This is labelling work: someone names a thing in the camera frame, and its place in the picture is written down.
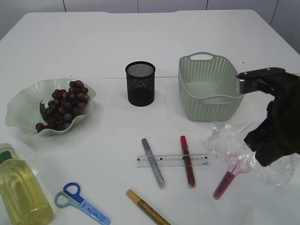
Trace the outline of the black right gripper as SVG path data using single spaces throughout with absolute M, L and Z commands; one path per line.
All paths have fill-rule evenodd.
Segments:
M 274 96 L 266 119 L 244 138 L 261 166 L 300 153 L 300 77 L 289 73 L 262 79 L 259 90 Z

